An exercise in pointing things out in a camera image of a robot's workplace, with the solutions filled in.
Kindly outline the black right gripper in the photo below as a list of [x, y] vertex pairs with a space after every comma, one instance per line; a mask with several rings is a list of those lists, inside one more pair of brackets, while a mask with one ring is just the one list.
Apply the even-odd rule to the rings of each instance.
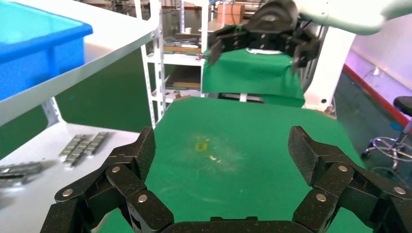
[[207, 61], [216, 64], [225, 52], [245, 48], [283, 50], [292, 58], [291, 74], [319, 55], [320, 39], [307, 27], [296, 28], [299, 11], [292, 0], [270, 0], [243, 26], [229, 25], [208, 36]]

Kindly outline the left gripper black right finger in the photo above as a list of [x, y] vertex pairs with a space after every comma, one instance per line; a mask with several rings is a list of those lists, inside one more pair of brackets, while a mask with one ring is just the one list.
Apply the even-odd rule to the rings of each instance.
[[290, 129], [289, 154], [311, 187], [293, 221], [324, 233], [340, 209], [351, 211], [375, 233], [412, 230], [412, 192], [368, 171], [337, 146], [313, 140], [300, 126]]

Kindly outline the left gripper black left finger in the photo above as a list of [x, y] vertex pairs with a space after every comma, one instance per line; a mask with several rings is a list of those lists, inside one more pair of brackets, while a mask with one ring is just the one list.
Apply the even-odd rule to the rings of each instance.
[[55, 194], [40, 231], [89, 233], [119, 209], [134, 232], [163, 232], [173, 213], [145, 185], [155, 147], [154, 131], [145, 127], [135, 142], [114, 148], [98, 169]]

